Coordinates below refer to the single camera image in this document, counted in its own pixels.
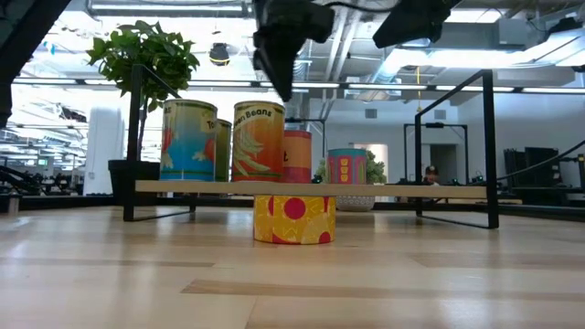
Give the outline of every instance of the black pole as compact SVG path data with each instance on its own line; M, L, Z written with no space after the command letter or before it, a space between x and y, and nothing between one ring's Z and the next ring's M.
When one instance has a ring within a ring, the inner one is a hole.
M140 120L140 99L141 87L143 84L143 67L134 64L132 66L132 97L130 99L130 118L128 120L128 148L126 150L126 161L131 168L128 177L124 180L126 186L126 197L124 198L123 219L134 220L134 205L136 199L136 158L138 156L138 122Z
M422 126L421 115L418 113L414 116L414 175L417 185L422 185ZM417 216L422 216L422 199L416 199Z
M497 172L495 162L494 73L484 70L484 135L485 135L485 193L487 196L487 226L500 226L497 205Z
M323 135L322 135L322 137L323 137L323 158L325 159L325 153L326 153L326 150L325 150L325 120L321 121L321 124L323 125Z
M469 184L469 142L467 140L467 125L462 125L463 138L465 142L465 184Z
M406 135L406 129L408 127L408 124L405 123L404 124L404 128L403 128L403 133L404 133L404 179L405 180L409 180L409 152L407 150L408 147L408 143L406 141L407 139L407 135Z

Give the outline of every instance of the tin can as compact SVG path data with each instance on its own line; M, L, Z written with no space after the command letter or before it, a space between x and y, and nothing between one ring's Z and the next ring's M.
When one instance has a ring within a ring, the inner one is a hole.
M327 152L327 176L331 184L365 184L367 151L334 149Z
M216 125L216 182L227 182L229 172L229 142L231 141L231 123L218 119Z
M311 133L284 131L283 183L311 183Z
M214 180L217 112L204 101L165 102L161 180Z
M280 182L284 107L268 101L235 105L232 180Z

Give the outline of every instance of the wooden floor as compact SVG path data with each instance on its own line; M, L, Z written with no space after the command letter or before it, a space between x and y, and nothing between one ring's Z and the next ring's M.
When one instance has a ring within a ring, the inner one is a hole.
M0 328L585 328L578 223L338 214L334 243L277 246L252 240L247 209L121 214L0 218Z

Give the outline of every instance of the red polka dot container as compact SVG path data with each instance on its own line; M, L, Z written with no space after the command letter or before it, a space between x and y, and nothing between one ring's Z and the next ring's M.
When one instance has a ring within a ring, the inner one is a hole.
M281 244L319 244L335 239L335 198L256 196L254 239Z

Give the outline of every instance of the yellow can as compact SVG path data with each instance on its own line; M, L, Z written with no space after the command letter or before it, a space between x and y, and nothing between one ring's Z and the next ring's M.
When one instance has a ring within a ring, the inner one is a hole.
M284 107L269 101L244 101L235 108L232 180L279 182Z

